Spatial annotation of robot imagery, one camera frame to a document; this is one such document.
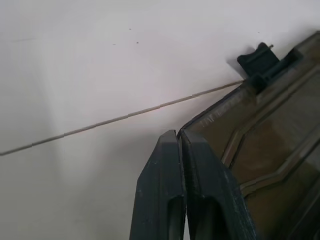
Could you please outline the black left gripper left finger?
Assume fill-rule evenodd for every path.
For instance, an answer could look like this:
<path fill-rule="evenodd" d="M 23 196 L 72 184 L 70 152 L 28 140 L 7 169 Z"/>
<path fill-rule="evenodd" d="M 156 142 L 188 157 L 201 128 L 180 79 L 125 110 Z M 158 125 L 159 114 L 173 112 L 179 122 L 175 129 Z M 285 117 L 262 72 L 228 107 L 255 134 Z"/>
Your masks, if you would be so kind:
<path fill-rule="evenodd" d="M 182 240 L 186 188 L 175 130 L 162 134 L 141 171 L 135 191 L 129 238 Z"/>

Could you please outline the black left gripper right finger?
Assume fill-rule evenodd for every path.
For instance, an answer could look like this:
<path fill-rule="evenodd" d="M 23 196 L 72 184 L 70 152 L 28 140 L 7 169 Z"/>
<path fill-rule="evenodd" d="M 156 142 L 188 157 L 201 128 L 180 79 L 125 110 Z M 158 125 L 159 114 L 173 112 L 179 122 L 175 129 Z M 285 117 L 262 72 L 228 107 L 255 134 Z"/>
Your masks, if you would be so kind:
<path fill-rule="evenodd" d="M 256 240 L 255 224 L 231 171 L 209 143 L 194 132 L 180 133 L 192 240 Z"/>

